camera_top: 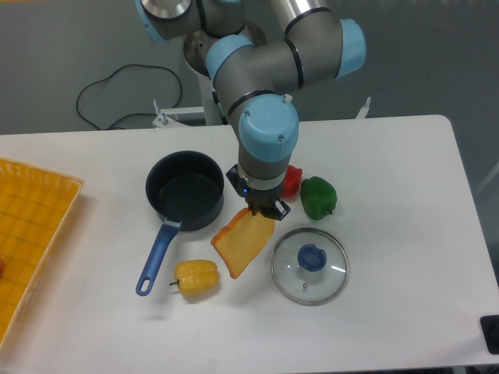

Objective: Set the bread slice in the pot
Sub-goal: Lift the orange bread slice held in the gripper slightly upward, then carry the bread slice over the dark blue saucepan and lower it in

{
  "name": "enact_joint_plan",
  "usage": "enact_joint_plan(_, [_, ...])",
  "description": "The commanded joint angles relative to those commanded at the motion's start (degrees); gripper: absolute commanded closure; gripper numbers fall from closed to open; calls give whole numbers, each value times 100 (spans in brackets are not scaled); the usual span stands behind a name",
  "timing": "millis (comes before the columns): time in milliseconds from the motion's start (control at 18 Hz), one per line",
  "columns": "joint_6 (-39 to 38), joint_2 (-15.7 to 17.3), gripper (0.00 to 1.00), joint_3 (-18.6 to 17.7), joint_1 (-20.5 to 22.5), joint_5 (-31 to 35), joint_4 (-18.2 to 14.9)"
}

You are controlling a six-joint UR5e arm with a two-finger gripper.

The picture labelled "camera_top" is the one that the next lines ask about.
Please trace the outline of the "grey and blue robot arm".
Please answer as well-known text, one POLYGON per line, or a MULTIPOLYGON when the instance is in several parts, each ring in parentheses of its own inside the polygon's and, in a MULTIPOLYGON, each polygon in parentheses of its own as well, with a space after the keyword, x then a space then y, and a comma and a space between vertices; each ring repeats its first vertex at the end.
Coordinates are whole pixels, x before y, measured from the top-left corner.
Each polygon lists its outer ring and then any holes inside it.
POLYGON ((366 39, 352 19, 339 19, 325 1, 275 1, 284 37, 262 46, 246 36, 242 1, 138 1, 150 37, 163 41, 199 32, 203 59, 221 110, 239 142, 228 180, 253 214, 281 220, 288 164, 299 116, 285 95, 360 69, 366 39))

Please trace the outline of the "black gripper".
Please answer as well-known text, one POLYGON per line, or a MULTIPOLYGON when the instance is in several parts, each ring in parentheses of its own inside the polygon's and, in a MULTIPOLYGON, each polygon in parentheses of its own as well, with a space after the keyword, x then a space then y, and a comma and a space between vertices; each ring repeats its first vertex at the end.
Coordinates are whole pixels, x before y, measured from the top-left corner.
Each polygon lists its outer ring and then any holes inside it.
POLYGON ((252 215, 260 213, 264 217, 282 221, 291 211, 281 200, 285 173, 274 179, 260 180, 249 176, 235 164, 225 175, 236 193, 246 201, 252 215))

